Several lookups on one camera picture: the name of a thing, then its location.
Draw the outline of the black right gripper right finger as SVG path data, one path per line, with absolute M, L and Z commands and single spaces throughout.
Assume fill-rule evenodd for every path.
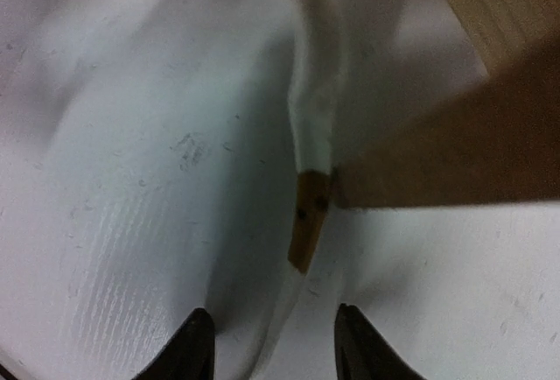
M 354 305 L 339 306 L 334 323 L 334 351 L 338 379 L 424 380 Z

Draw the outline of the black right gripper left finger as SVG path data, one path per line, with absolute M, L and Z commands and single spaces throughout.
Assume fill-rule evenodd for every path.
M 214 362 L 214 321 L 198 307 L 135 380 L 212 380 Z

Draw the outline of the wooden pet bed frame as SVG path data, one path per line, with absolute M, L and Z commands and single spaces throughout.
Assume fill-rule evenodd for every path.
M 338 169 L 341 208 L 555 201 L 559 0 L 447 0 L 488 72 Z

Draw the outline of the large bear print cushion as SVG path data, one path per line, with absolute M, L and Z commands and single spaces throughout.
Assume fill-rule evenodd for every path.
M 320 238 L 333 192 L 333 133 L 347 81 L 348 46 L 337 0 L 291 0 L 295 49 L 287 97 L 297 171 L 287 261 L 274 305 L 266 313 L 244 378 L 263 379 Z

